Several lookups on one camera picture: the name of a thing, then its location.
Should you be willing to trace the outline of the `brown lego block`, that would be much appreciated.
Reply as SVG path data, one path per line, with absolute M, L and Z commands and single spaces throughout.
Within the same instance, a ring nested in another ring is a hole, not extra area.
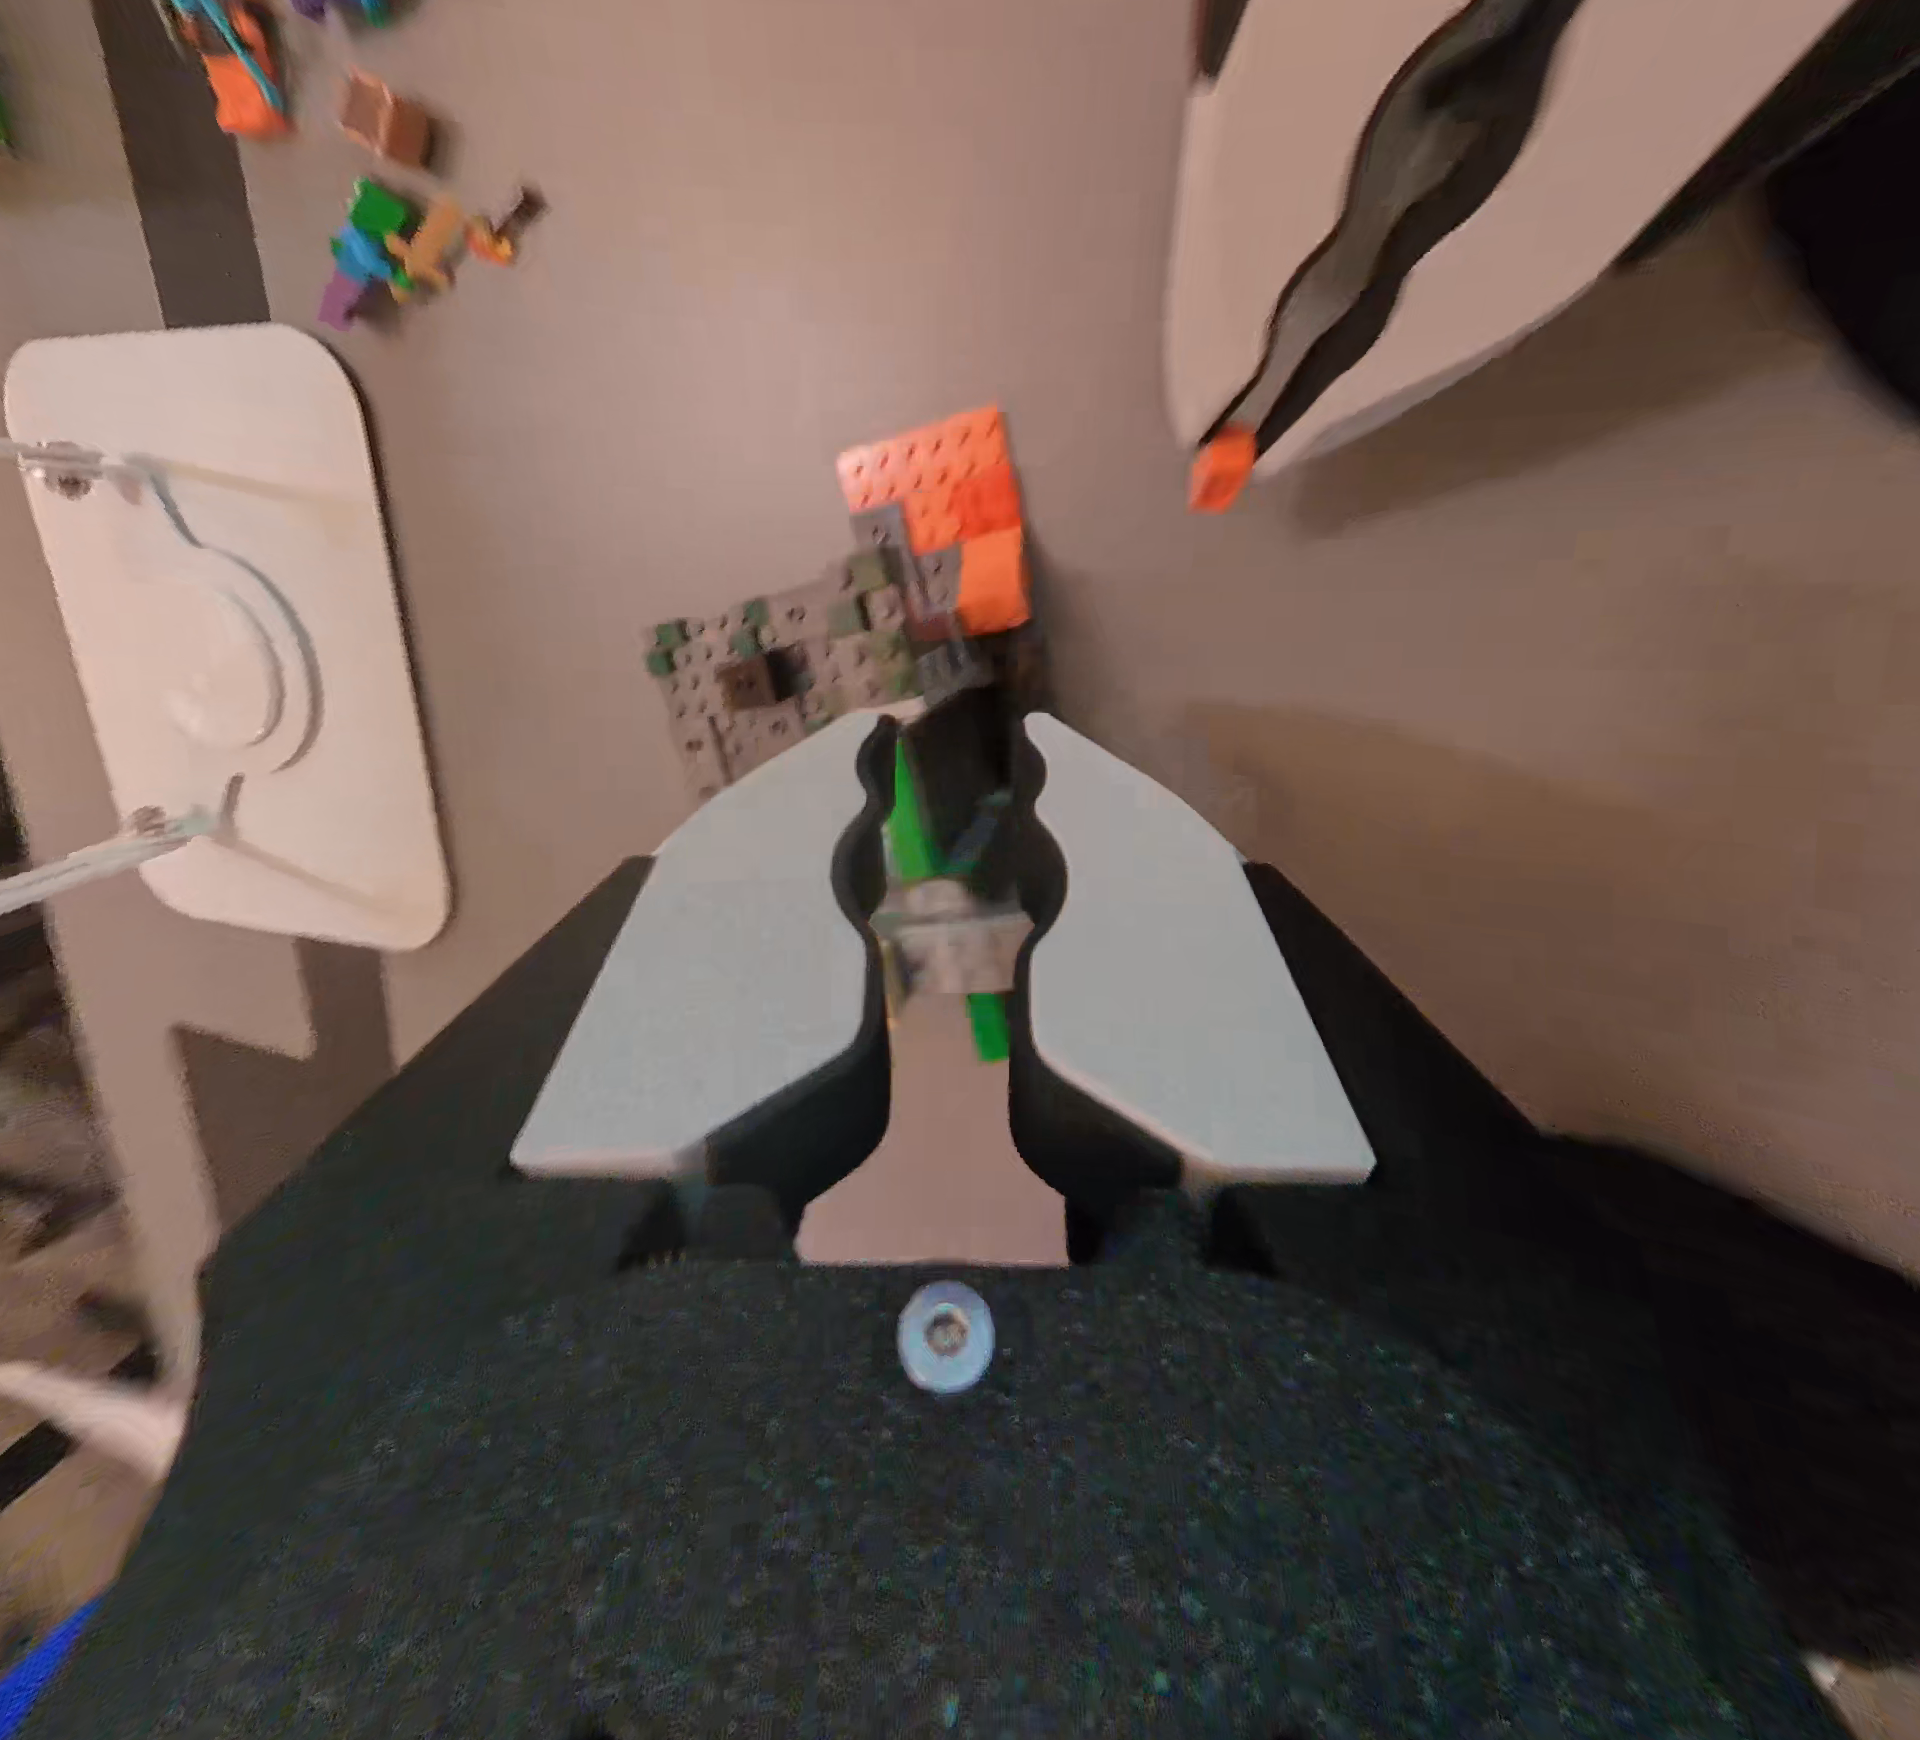
M 339 98 L 339 130 L 373 156 L 400 170 L 431 170 L 441 141 L 438 114 L 388 83 L 348 69 Z

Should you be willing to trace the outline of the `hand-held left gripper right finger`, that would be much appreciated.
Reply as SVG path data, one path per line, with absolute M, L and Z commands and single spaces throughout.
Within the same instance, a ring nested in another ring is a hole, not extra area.
M 1099 1246 L 1144 1196 L 1363 1185 L 1377 1152 L 1241 852 L 1054 713 L 1016 733 L 1011 1137 Z

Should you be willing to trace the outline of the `grey desk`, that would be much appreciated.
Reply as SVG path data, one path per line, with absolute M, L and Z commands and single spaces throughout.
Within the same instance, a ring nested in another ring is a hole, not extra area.
M 1475 380 L 1186 505 L 1187 0 L 425 0 L 515 270 L 352 334 L 455 920 L 54 906 L 156 1295 L 688 795 L 644 624 L 836 551 L 842 448 L 1001 406 L 1068 719 L 1289 871 L 1535 1124 L 1918 1267 L 1918 435 L 1722 211 Z

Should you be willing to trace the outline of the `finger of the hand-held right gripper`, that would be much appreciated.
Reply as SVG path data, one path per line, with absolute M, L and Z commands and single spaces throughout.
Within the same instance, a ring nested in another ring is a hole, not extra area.
M 1405 308 L 1414 273 L 1539 152 L 1547 222 L 1593 282 L 1853 0 L 1468 0 L 1372 108 L 1343 216 L 1293 273 L 1229 420 L 1251 479 Z
M 1468 0 L 1251 0 L 1222 73 L 1187 94 L 1166 273 L 1166 417 L 1196 446 L 1253 374 L 1280 289 L 1337 227 L 1361 133 L 1414 47 Z M 1571 305 L 1593 262 L 1539 227 L 1529 152 L 1410 279 L 1377 347 L 1280 451 L 1337 451 L 1426 403 Z

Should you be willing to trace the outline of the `white book stand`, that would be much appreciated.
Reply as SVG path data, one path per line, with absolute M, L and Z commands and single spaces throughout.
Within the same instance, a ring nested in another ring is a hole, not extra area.
M 285 324 L 64 337 L 4 378 L 118 833 L 4 911 L 138 871 L 173 911 L 384 953 L 451 888 L 373 438 Z

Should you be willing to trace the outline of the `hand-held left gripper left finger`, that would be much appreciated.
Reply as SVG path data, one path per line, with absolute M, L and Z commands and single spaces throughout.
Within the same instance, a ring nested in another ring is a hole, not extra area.
M 527 1180 L 647 1180 L 688 1218 L 806 1208 L 891 1125 L 872 915 L 899 722 L 850 713 L 654 852 L 512 1140 Z

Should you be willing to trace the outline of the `grey tan lego building model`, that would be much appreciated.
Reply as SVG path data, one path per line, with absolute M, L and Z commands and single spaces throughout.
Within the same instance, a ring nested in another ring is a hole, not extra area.
M 1023 937 L 1011 736 L 1046 698 L 1023 497 L 997 406 L 836 461 L 849 546 L 815 576 L 647 635 L 698 803 L 855 713 L 899 722 L 878 915 L 891 1001 L 954 997 L 977 1055 L 1011 1053 Z

